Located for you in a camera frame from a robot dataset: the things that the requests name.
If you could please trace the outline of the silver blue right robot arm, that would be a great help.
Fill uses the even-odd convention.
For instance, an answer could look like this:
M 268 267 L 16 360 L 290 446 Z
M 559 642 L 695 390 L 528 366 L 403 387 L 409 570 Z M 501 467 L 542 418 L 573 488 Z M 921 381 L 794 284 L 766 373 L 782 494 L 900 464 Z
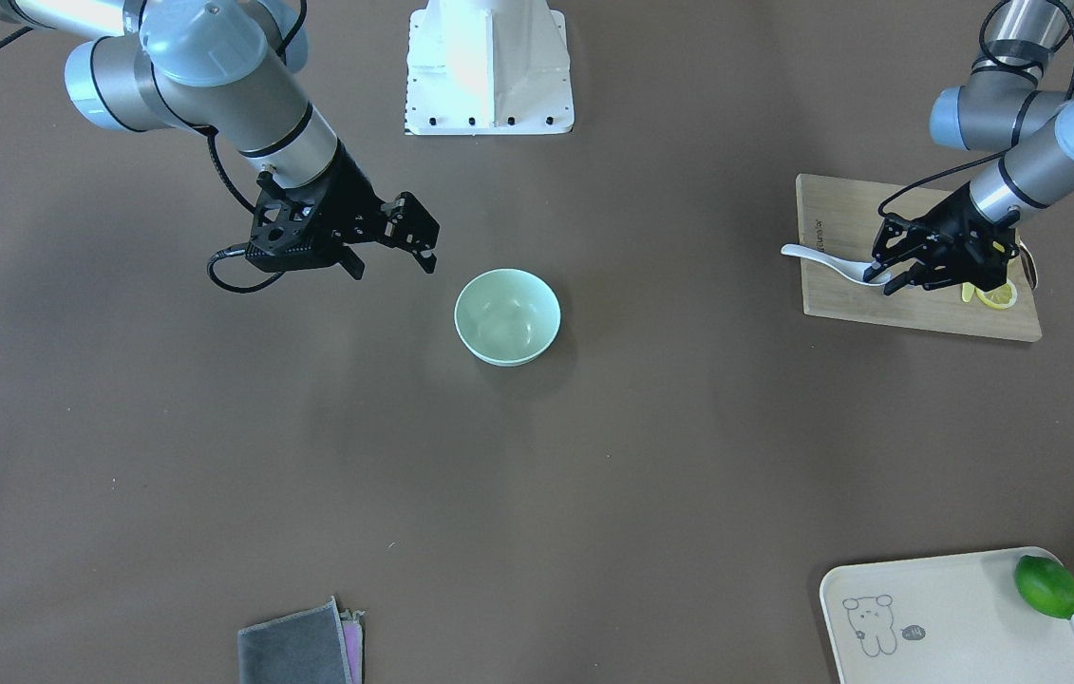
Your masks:
M 84 37 L 66 60 L 69 100 L 100 128 L 191 131 L 211 159 L 224 136 L 257 174 L 245 200 L 244 243 L 215 252 L 242 258 L 276 282 L 294 270 L 366 265 L 354 245 L 411 254 L 432 273 L 440 225 L 410 192 L 383 200 L 340 136 L 296 82 L 306 64 L 306 12 L 281 1 L 0 1 L 17 35 Z

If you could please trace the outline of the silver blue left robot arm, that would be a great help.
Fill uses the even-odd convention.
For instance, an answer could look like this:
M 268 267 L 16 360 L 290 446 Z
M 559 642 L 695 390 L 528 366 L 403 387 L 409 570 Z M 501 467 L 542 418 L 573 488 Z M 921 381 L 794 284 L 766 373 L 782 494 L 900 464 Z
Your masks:
M 918 218 L 879 207 L 863 282 L 891 295 L 1007 281 L 1017 225 L 1074 192 L 1074 87 L 1040 87 L 1065 42 L 1074 56 L 1069 1 L 1001 1 L 989 12 L 970 77 L 937 96 L 929 120 L 937 144 L 983 152 L 979 173 Z

